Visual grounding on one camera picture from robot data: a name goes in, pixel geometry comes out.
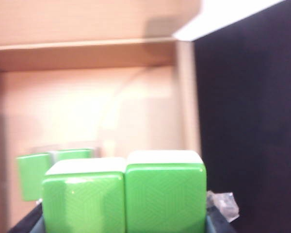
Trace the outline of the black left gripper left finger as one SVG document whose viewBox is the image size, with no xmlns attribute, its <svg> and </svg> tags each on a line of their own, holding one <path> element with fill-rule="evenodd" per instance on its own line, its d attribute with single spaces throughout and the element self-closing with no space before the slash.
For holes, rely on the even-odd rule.
<svg viewBox="0 0 291 233">
<path fill-rule="evenodd" d="M 8 233 L 45 233 L 42 205 L 35 206 Z"/>
</svg>

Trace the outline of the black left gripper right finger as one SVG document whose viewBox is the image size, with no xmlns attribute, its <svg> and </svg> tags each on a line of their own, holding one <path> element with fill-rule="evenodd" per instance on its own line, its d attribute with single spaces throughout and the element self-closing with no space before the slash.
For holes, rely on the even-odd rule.
<svg viewBox="0 0 291 233">
<path fill-rule="evenodd" d="M 206 233 L 236 233 L 231 222 L 240 216 L 232 192 L 207 191 Z"/>
</svg>

